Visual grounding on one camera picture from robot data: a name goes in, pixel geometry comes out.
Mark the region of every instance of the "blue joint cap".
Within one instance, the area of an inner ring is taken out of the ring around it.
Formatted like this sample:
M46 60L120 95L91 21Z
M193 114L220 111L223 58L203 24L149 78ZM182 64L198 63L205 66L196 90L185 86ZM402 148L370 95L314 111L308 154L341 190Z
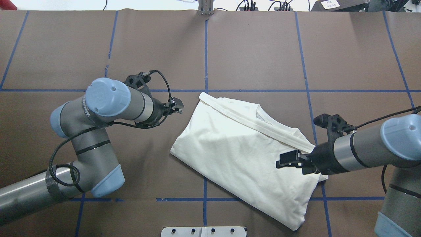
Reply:
M380 136L395 155L407 160L421 160L420 115L410 114L387 120L381 125Z
M102 197L108 195L124 184L123 171L119 164L115 167L105 178L103 178L95 187L91 190L94 197Z
M55 109L51 115L50 115L50 125L51 128L53 129L53 131L56 132L56 134L59 137L62 138L68 138L66 136L66 134L64 134L63 130L61 129L61 125L60 125L60 115L61 115L61 111L63 110L63 107L69 103L70 101L64 103L62 106L58 107L57 109Z
M378 213L374 232L379 237L412 237L408 232L402 229L402 227L381 212Z
M86 105L94 113L113 117L121 114L130 104L129 88L121 81L102 77L86 89Z

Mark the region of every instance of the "white mounting plate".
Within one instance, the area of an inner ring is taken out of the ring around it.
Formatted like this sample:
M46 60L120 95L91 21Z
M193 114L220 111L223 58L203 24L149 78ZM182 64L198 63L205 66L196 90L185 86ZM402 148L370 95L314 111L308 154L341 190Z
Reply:
M165 227L161 237L247 237L247 231L241 226Z

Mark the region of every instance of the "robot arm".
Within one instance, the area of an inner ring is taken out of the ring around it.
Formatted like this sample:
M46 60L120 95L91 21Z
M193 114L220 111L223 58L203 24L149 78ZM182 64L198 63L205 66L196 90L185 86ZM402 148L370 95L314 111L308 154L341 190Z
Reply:
M46 172L0 189L0 225L80 193L91 191L101 197L120 188L125 180L105 127L125 119L135 121L133 127L152 128L183 109L169 88L168 103L152 97L146 83L155 72L161 74L155 70L139 73L128 76L125 83L98 78L83 97L54 110L51 126L60 137L71 139L77 161L53 166L51 160Z
M281 154L277 168L303 174L339 174L386 164L396 166L375 227L380 237L421 236L421 116L391 118L361 131L339 115L323 114L314 124L328 130L328 142L308 154Z

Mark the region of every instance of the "white sticker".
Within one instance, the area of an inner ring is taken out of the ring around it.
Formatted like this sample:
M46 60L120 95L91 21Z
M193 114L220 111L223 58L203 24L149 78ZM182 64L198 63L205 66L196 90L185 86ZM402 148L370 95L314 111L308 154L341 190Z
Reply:
M336 0L328 0L328 1L323 1L320 3L323 5L325 9L332 9L332 8L340 7L338 1Z

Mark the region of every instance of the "white cloth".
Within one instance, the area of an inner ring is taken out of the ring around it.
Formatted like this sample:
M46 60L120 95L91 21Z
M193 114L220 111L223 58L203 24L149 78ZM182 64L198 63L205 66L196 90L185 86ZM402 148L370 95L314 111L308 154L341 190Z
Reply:
M171 154L291 230L304 222L320 174L276 169L279 154L314 148L297 128L278 123L259 104L199 96L193 116Z

